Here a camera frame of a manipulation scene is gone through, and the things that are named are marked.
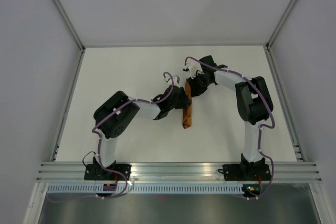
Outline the orange-brown cloth napkin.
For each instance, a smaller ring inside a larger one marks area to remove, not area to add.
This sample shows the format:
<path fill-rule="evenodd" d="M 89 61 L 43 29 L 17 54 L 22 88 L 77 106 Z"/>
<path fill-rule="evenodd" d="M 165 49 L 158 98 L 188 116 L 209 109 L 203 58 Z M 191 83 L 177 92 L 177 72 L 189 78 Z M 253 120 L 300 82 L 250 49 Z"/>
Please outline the orange-brown cloth napkin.
<path fill-rule="evenodd" d="M 185 93 L 188 99 L 190 100 L 190 103 L 186 108 L 183 109 L 183 118 L 182 118 L 183 129 L 187 129 L 192 126 L 192 96 L 191 96 L 192 93 L 188 80 L 186 80 L 185 82 Z"/>

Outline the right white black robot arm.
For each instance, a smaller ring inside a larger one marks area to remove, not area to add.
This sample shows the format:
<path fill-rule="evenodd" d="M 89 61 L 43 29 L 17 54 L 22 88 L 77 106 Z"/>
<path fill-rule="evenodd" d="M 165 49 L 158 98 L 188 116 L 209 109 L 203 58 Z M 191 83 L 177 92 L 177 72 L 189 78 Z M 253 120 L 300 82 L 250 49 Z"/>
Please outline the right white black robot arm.
<path fill-rule="evenodd" d="M 212 56 L 198 60 L 200 67 L 185 62 L 184 71 L 190 74 L 188 82 L 192 96 L 203 94 L 209 85 L 222 85 L 235 92 L 237 110 L 245 123 L 245 144 L 239 164 L 223 165 L 218 170 L 225 181 L 270 181 L 272 178 L 268 158 L 261 150 L 264 128 L 273 129 L 274 105 L 261 76 L 249 78 L 226 65 L 217 65 Z"/>

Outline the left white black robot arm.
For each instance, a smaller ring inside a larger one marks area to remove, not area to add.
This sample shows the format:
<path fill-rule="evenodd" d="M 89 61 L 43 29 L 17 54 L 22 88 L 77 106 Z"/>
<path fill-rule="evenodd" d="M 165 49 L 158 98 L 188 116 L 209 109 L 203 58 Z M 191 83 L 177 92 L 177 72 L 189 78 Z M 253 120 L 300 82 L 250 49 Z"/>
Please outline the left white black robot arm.
<path fill-rule="evenodd" d="M 123 91 L 116 92 L 93 114 L 92 133 L 99 138 L 95 162 L 96 173 L 104 180 L 114 176 L 116 145 L 133 119 L 161 120 L 170 111 L 187 109 L 192 104 L 182 87 L 170 85 L 162 94 L 151 100 L 135 99 Z"/>

